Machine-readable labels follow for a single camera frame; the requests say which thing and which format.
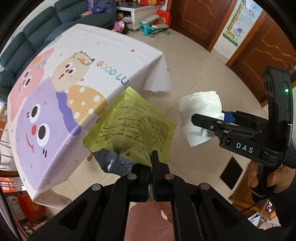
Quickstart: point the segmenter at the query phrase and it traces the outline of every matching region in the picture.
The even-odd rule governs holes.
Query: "yellow cartoon character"
[[[89,87],[74,85],[66,93],[67,106],[72,110],[74,121],[77,124],[82,125],[93,113],[98,116],[103,115],[107,101],[98,91]]]
[[[66,91],[79,81],[84,80],[84,76],[89,70],[94,58],[80,51],[65,59],[55,69],[52,76],[52,84],[57,92]]]

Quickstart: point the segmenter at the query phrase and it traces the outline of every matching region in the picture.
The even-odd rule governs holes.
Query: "red bag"
[[[165,10],[158,9],[156,14],[159,15],[159,19],[155,21],[155,24],[164,23],[168,25],[168,28],[170,28],[170,25],[172,23],[172,16],[170,15],[170,13]]]

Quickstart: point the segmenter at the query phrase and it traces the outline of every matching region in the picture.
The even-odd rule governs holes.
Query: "cartoon face print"
[[[83,81],[94,61],[95,59],[82,51],[65,59],[55,69],[52,76],[52,84],[55,90],[57,92],[65,91],[77,82]]]
[[[56,177],[75,151],[58,107],[56,91],[46,79],[24,103],[17,119],[16,152],[34,190]]]
[[[25,97],[36,88],[44,75],[44,65],[46,60],[53,53],[54,48],[47,50],[45,53],[36,56],[28,65],[25,71],[18,78],[11,90],[9,101],[11,103],[10,120],[13,121],[22,101]]]

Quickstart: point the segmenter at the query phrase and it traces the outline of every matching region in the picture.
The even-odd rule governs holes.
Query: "paper towel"
[[[206,115],[220,120],[224,119],[221,101],[216,91],[197,92],[183,96],[179,102],[179,109],[182,121],[181,128],[191,147],[197,146],[215,136],[213,131],[192,124],[191,117],[194,114]]]

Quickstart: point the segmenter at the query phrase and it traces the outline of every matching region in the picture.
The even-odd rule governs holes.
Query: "sofa cushion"
[[[48,43],[43,43],[39,49],[36,51],[36,56],[48,45]]]
[[[113,20],[109,13],[97,13],[84,16],[80,19],[77,19],[75,22],[103,28],[113,25]]]
[[[11,92],[11,87],[0,87],[0,101],[7,104],[7,98]]]
[[[15,84],[15,73],[11,70],[0,72],[0,86],[12,87]]]
[[[50,35],[47,36],[47,38],[44,40],[44,43],[48,44],[51,41],[54,41],[56,37],[61,35],[63,32],[65,32],[67,29],[71,28],[75,24],[76,22],[69,22],[69,23],[63,23],[62,25],[58,26],[55,30],[51,32]]]
[[[88,10],[88,4],[87,0],[60,0],[54,8],[60,22],[67,23],[81,18],[81,14]]]
[[[61,23],[53,7],[48,7],[32,19],[23,29],[29,43],[36,51],[47,36]]]
[[[1,56],[4,69],[17,73],[33,54],[35,51],[28,40],[16,36]]]
[[[5,65],[9,62],[9,60],[13,57],[15,52],[22,46],[22,44],[26,42],[26,37],[23,32],[18,33],[11,43],[7,46],[7,48],[3,51],[3,53],[0,56],[0,64],[5,67]],[[34,52],[33,48],[30,46],[28,47],[28,51]]]
[[[18,80],[20,75],[25,71],[26,67],[32,62],[32,60],[36,57],[36,53],[34,53],[25,63],[24,65],[20,68],[20,70],[17,72],[15,75],[15,81]]]

